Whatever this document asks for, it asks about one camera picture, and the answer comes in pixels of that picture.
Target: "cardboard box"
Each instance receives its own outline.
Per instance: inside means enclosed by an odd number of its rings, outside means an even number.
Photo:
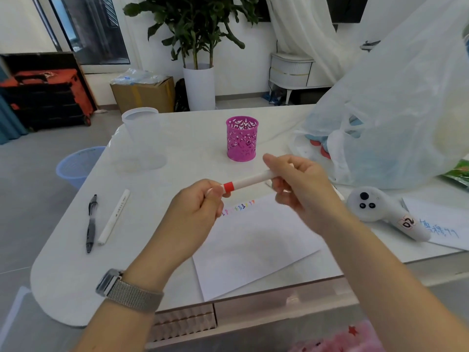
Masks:
[[[160,113],[174,112],[174,80],[170,76],[158,84],[111,84],[121,113],[137,107],[153,107]]]

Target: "paper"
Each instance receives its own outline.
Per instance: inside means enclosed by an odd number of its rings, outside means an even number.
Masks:
[[[205,301],[307,257],[324,247],[275,194],[227,208],[194,254]]]
[[[408,211],[431,232],[430,242],[469,251],[469,211],[403,198]]]

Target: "pink pen holder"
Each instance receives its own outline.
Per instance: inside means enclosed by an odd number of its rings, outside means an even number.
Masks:
[[[229,159],[247,162],[256,156],[259,121],[248,116],[235,116],[226,120],[226,153]]]

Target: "blue plastic basket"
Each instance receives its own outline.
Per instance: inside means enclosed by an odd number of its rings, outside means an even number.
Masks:
[[[56,174],[80,189],[105,148],[91,147],[70,154],[57,164]]]

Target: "floor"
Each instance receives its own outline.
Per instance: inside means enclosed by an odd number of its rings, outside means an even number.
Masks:
[[[217,108],[269,106],[263,99],[228,100]],[[65,352],[82,330],[46,316],[32,297],[32,263],[76,194],[55,174],[57,163],[79,149],[106,145],[120,114],[97,114],[91,127],[31,133],[0,146],[0,351]],[[469,281],[432,289],[469,321]],[[176,351],[286,351],[291,343],[320,337],[363,318],[358,306],[161,348]]]

